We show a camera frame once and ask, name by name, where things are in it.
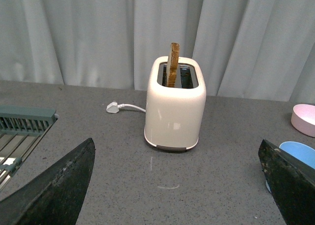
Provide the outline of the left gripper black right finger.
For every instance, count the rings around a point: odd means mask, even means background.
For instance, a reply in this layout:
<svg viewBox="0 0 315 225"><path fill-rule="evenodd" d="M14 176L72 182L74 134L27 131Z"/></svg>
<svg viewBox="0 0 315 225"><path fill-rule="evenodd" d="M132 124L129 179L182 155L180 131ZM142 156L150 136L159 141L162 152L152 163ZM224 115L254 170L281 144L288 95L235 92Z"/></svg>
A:
<svg viewBox="0 0 315 225"><path fill-rule="evenodd" d="M315 170L262 140L258 157L272 197L287 225L315 223Z"/></svg>

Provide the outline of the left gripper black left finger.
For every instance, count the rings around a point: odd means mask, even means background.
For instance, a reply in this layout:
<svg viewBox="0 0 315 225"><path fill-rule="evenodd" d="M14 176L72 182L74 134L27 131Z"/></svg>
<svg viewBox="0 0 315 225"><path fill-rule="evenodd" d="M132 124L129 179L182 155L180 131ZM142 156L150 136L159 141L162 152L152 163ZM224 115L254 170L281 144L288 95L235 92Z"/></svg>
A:
<svg viewBox="0 0 315 225"><path fill-rule="evenodd" d="M74 225L91 180L95 144L82 142L0 202L2 225Z"/></svg>

